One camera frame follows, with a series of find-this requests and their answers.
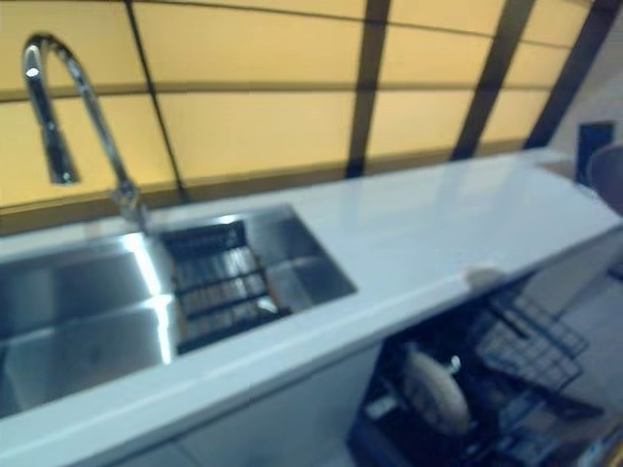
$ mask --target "dark grout line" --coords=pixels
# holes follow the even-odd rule
[[[474,156],[535,0],[506,0],[451,161]]]
[[[188,196],[186,194],[186,190],[184,188],[184,184],[182,182],[182,177],[180,175],[179,167],[177,166],[177,161],[173,154],[173,148],[168,137],[168,132],[166,131],[165,119],[163,117],[163,112],[158,103],[158,97],[156,96],[156,89],[154,88],[154,82],[152,80],[151,73],[149,71],[149,67],[147,65],[147,57],[145,55],[145,49],[143,48],[143,43],[140,37],[140,33],[138,31],[138,23],[136,22],[136,16],[134,15],[134,8],[132,6],[132,2],[130,0],[125,0],[124,4],[126,5],[126,10],[128,12],[128,20],[132,29],[132,34],[134,36],[134,41],[136,43],[136,48],[138,49],[138,55],[140,57],[140,62],[143,67],[143,72],[145,73],[145,79],[147,81],[147,89],[149,91],[149,95],[152,98],[152,103],[154,104],[154,110],[156,111],[156,117],[158,118],[158,123],[160,125],[160,130],[163,134],[163,139],[165,140],[166,152],[168,154],[169,161],[171,163],[171,168],[173,170],[173,175],[175,176],[175,185],[179,192],[182,201],[187,201]]]
[[[19,2],[23,0],[3,0],[5,2]],[[34,2],[47,2],[51,1],[63,1],[63,2],[84,2],[85,0],[31,0]],[[206,3],[206,2],[198,2],[198,1],[170,1],[170,0],[89,0],[94,3],[134,3],[134,4],[144,4],[144,5],[170,5],[170,6],[187,6],[187,7],[199,7],[199,8],[216,8],[222,10],[237,10],[237,11],[245,11],[245,12],[256,12],[256,13],[268,13],[274,15],[289,15],[294,17],[304,17],[304,18],[319,18],[319,19],[331,19],[338,21],[349,21],[349,22],[360,22],[360,23],[369,23],[369,24],[377,24],[377,25],[385,25],[385,26],[395,26],[399,28],[406,29],[418,29],[432,32],[442,32],[448,34],[457,34],[461,36],[472,36],[472,37],[482,37],[486,39],[494,39],[495,35],[488,34],[485,32],[478,31],[467,31],[464,29],[453,29],[452,27],[442,27],[442,26],[430,26],[426,24],[413,24],[409,22],[400,22],[400,21],[389,21],[387,18],[385,19],[374,19],[374,18],[357,18],[357,17],[347,17],[341,15],[330,15],[323,13],[309,13],[309,12],[297,12],[293,10],[284,10],[280,8],[269,8],[269,7],[250,7],[250,6],[242,6],[242,5],[224,5],[219,3]],[[532,41],[532,40],[522,40],[524,44],[531,44],[535,46],[542,46],[551,49],[564,49],[569,50],[569,46],[564,46],[560,44],[549,44],[546,42],[540,41]]]
[[[95,92],[98,97],[107,96],[125,96],[125,95],[139,95],[147,94],[147,87],[139,85],[114,85],[114,86],[95,86]],[[80,94],[73,86],[66,86],[61,88],[53,88],[51,90],[51,97],[53,99],[74,99],[80,98]],[[0,104],[16,103],[16,102],[28,102],[28,94],[25,90],[4,90],[0,91]]]
[[[363,29],[357,74],[358,92],[352,116],[346,178],[360,177],[365,173],[366,150],[381,72],[390,2],[391,0],[368,0],[366,4],[366,19],[378,23],[366,22]]]
[[[596,0],[575,45],[568,55],[558,81],[541,111],[525,148],[536,148],[549,143],[582,83],[588,75],[607,33],[623,8],[623,0]]]
[[[502,90],[550,90],[547,86],[531,86],[531,85],[517,85],[507,86]],[[237,93],[237,92],[282,92],[282,93],[304,93],[304,92],[358,92],[358,93],[373,93],[373,92],[412,92],[412,91],[425,91],[425,92],[445,92],[445,91],[472,91],[475,90],[471,85],[436,85],[436,84],[390,84],[390,85],[378,85],[374,87],[373,84],[361,84],[361,85],[347,85],[347,84],[305,84],[300,85],[297,83],[269,83],[258,84],[256,86],[249,87],[247,85],[236,85],[227,83],[167,83],[164,85],[155,84],[155,93],[158,94],[189,94],[189,93]],[[496,89],[487,89],[483,87],[481,90],[494,92]],[[125,97],[130,95],[149,94],[150,91],[145,87],[114,87],[111,89],[96,90],[99,97]],[[73,87],[56,88],[52,91],[53,99],[77,99],[80,98]],[[2,91],[0,92],[0,105],[28,102],[28,97],[24,91]]]

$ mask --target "faucet spout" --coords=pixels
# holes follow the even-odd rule
[[[76,56],[58,38],[52,34],[37,33],[30,36],[24,45],[22,68],[28,97],[41,128],[50,180],[55,184],[73,184],[80,181],[80,175],[75,168],[48,91],[46,62],[49,51],[53,51],[65,65],[76,90],[85,102],[91,123],[117,179],[112,199],[124,218],[146,231],[147,209],[138,188],[128,177],[87,73]]]

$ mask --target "stainless steel sink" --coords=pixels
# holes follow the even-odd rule
[[[287,206],[0,262],[0,417],[354,290]]]

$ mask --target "dish drying rack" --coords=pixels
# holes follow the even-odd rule
[[[162,240],[174,263],[178,354],[291,314],[280,306],[242,221],[165,233]]]

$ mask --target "white countertop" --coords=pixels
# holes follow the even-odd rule
[[[167,224],[290,203],[357,292],[2,419],[0,465],[61,466],[164,437],[174,422],[221,413],[460,301],[473,267],[516,276],[618,227],[598,199],[532,162],[558,157],[533,150],[154,212]],[[0,238],[0,258],[124,228],[106,219]]]

